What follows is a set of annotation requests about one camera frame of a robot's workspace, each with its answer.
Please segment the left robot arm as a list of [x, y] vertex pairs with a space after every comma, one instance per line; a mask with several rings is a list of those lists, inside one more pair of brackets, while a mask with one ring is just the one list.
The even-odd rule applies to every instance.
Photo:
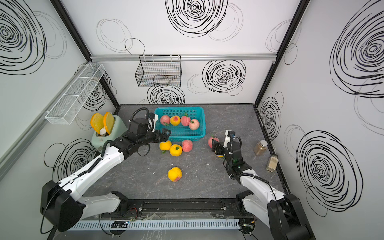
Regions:
[[138, 152], [142, 146], [168, 141], [171, 131], [155, 130], [157, 116], [130, 120], [130, 128], [113, 141], [107, 141], [102, 152], [80, 170], [61, 179], [49, 181], [42, 187], [40, 212], [43, 220], [52, 224], [51, 232], [65, 232], [82, 219], [114, 213], [128, 212], [126, 197], [118, 191], [96, 197], [84, 193], [109, 170]]

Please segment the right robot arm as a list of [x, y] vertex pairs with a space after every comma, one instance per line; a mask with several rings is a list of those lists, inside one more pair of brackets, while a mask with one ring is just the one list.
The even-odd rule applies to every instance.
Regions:
[[222, 157], [229, 177], [248, 189], [237, 197], [245, 212], [269, 227], [275, 240], [314, 240], [315, 235], [300, 200], [278, 191], [261, 178], [242, 157], [241, 142], [212, 141], [212, 152]]

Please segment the yellow peach red spot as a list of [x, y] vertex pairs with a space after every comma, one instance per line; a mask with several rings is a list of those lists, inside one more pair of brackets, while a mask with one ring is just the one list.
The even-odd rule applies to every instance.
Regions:
[[179, 116], [173, 116], [170, 118], [170, 123], [172, 126], [178, 126], [181, 123], [181, 118]]

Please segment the yellow peach front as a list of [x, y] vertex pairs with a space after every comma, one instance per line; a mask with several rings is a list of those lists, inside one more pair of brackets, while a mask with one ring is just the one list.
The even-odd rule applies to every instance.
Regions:
[[182, 178], [182, 171], [179, 167], [174, 167], [168, 171], [168, 178], [172, 182], [177, 182]]

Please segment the pink peach front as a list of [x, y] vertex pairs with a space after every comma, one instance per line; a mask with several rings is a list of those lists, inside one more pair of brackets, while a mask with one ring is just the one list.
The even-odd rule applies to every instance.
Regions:
[[200, 127], [200, 122], [199, 122], [197, 119], [192, 119], [192, 120], [189, 122], [189, 128], [190, 128], [192, 131], [196, 131], [199, 127]]

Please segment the pink peach with leaf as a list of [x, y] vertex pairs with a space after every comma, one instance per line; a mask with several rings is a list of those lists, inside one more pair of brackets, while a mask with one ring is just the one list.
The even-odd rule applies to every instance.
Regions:
[[181, 124], [182, 124], [184, 127], [188, 127], [190, 121], [191, 121], [191, 118], [189, 117], [189, 114], [188, 114], [188, 113], [185, 113], [185, 114], [181, 117]]

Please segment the teal plastic basket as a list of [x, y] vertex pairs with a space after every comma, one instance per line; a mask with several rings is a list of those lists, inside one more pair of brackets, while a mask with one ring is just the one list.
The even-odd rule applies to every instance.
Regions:
[[181, 123], [178, 126], [173, 126], [172, 124], [164, 126], [160, 120], [158, 120], [155, 129], [160, 131], [162, 129], [170, 130], [171, 135], [169, 140], [171, 142], [182, 142], [183, 140], [199, 141], [206, 135], [205, 112], [201, 107], [162, 107], [156, 108], [155, 114], [158, 115], [159, 118], [162, 116], [178, 116], [181, 118], [187, 114], [191, 120], [196, 119], [200, 123], [197, 130], [191, 130], [189, 126], [185, 127]]

